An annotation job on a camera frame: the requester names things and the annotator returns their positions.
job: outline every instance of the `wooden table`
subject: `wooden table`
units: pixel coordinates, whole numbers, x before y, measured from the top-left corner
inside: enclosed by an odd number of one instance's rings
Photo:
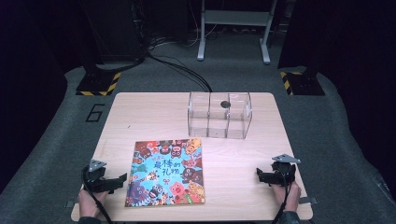
[[[107,162],[107,178],[130,173],[134,143],[143,140],[190,138],[188,92],[123,92],[111,107],[93,159]],[[203,205],[124,207],[124,188],[106,198],[113,221],[272,220],[279,206],[271,187],[259,181],[256,168],[272,172],[272,158],[293,156],[276,101],[271,93],[250,94],[253,119],[246,139],[202,138],[205,181]],[[298,170],[296,182],[306,196]],[[313,216],[309,203],[300,204],[300,219]],[[71,218],[79,218],[76,203]]]

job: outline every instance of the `table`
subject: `table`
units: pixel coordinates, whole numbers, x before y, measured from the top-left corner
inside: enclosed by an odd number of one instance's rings
[[[260,38],[262,48],[262,60],[265,64],[270,64],[270,56],[267,48],[268,35],[270,33],[272,20],[275,13],[277,0],[272,0],[271,9],[268,12],[258,11],[227,11],[227,10],[207,10],[205,0],[202,0],[201,10],[201,40],[198,48],[198,61],[204,60],[205,55],[205,24],[233,24],[233,25],[254,25],[265,26],[264,35]]]
[[[189,138],[189,96],[188,92],[117,94],[92,157],[107,162],[105,177],[130,173],[136,141]],[[284,153],[293,156],[293,153],[274,96],[252,92],[250,97],[253,118],[246,139],[202,138],[206,195],[203,205],[126,208],[125,182],[124,188],[116,189],[106,198],[105,208],[112,220],[272,220],[279,206],[271,187],[259,181],[256,168],[270,173],[274,162],[271,158]],[[305,197],[298,166],[296,181]],[[311,218],[310,203],[301,204],[297,213],[300,219]],[[78,217],[76,203],[71,218],[77,221]]]

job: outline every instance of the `metal stand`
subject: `metal stand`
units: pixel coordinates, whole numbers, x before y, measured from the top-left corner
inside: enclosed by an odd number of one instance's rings
[[[269,12],[246,12],[246,11],[224,11],[205,10],[205,0],[202,0],[201,11],[201,41],[198,49],[198,61],[204,60],[205,54],[205,25],[206,24],[227,24],[227,25],[253,25],[265,26],[264,36],[260,38],[262,48],[262,60],[265,64],[270,64],[270,56],[267,48],[268,35],[274,17],[277,0],[273,0]]]

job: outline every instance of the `picture book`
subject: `picture book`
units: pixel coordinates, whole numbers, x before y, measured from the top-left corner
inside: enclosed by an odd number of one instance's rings
[[[125,207],[204,202],[200,138],[135,143]]]

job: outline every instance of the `yellow black warning tape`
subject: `yellow black warning tape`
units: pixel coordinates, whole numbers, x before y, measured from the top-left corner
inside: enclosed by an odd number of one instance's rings
[[[302,75],[302,73],[299,73],[299,72],[293,72],[292,74]],[[285,89],[286,89],[286,92],[288,93],[288,95],[293,95],[293,90],[291,89],[291,86],[289,84],[287,73],[281,72],[280,76],[282,77],[283,84],[285,85]]]
[[[117,73],[113,77],[113,80],[111,81],[111,84],[108,87],[107,91],[77,91],[76,95],[86,95],[86,96],[111,95],[111,93],[114,91],[114,89],[116,89],[116,85],[117,85],[117,82],[119,81],[120,76],[121,76],[121,73]]]

